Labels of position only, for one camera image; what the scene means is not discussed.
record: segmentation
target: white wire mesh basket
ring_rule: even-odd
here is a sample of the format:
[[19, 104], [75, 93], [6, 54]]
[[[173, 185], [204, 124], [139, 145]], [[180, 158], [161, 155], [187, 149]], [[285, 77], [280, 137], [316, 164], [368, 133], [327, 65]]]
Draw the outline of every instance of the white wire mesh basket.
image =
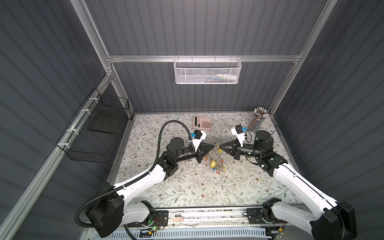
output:
[[236, 84], [242, 65], [239, 58], [191, 57], [175, 58], [173, 66], [177, 84]]

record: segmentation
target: red wire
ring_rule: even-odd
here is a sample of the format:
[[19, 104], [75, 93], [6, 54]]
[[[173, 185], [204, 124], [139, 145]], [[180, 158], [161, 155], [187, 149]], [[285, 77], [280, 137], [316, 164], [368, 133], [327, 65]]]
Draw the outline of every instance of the red wire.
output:
[[[162, 219], [160, 219], [160, 220], [162, 220]], [[159, 221], [159, 220], [157, 220], [157, 221]], [[163, 222], [164, 222], [164, 227], [166, 226], [166, 222], [164, 221], [164, 220], [162, 220]]]
[[159, 220], [157, 218], [156, 220], [157, 220], [157, 227], [156, 227], [156, 231], [157, 231], [157, 229], [159, 228]]

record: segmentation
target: black wire basket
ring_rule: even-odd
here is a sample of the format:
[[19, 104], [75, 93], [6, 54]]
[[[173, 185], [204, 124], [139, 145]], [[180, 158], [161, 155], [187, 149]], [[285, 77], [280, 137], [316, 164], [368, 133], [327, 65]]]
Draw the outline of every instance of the black wire basket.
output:
[[129, 121], [126, 98], [99, 94], [84, 111], [78, 124], [69, 130], [65, 143], [57, 142], [65, 154], [76, 161], [113, 161]]

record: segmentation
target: gray corrugated wall panel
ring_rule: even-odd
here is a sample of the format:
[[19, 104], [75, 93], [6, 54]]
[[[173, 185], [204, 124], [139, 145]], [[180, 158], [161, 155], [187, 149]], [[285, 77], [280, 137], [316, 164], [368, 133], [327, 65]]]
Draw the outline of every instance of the gray corrugated wall panel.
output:
[[303, 175], [352, 204], [365, 237], [381, 236], [383, 76], [384, 1], [341, 0], [275, 114]]
[[136, 112], [268, 108], [292, 63], [243, 63], [238, 84], [176, 84], [172, 63], [115, 63]]
[[86, 0], [110, 55], [297, 54], [325, 0]]
[[[69, 1], [0, 1], [0, 16], [2, 222], [105, 71]], [[83, 204], [110, 165], [63, 162], [15, 239], [42, 239], [53, 231], [73, 239], [81, 232], [73, 224], [76, 210], [65, 212], [60, 203]]]

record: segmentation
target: calculator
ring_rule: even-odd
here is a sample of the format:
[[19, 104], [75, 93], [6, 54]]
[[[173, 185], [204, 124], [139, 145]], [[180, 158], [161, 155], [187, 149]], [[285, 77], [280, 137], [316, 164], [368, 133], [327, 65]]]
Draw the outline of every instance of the calculator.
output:
[[197, 129], [212, 129], [212, 119], [207, 117], [194, 116], [193, 117], [193, 125]]

